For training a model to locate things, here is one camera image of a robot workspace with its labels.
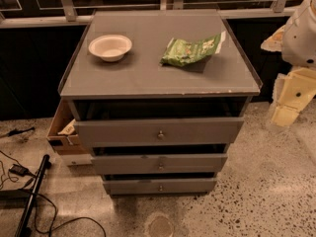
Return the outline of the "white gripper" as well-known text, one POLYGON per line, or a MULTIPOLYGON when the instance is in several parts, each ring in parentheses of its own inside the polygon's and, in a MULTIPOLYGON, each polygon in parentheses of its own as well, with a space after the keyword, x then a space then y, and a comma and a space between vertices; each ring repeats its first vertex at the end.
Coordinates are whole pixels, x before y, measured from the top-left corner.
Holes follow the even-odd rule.
POLYGON ((282 59, 293 70, 279 78, 276 90, 276 109, 272 123, 290 126, 316 96, 316 15, 311 4, 301 6, 261 44, 261 49, 281 52, 282 59))

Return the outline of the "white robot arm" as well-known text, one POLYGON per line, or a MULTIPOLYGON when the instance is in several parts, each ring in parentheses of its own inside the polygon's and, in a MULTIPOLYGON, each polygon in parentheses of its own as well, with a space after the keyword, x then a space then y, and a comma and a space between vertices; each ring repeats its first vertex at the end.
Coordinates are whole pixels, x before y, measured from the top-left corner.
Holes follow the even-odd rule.
POLYGON ((290 126, 316 95, 316 0, 303 0, 261 49, 279 51, 291 65, 275 80, 272 114, 273 124, 290 126))

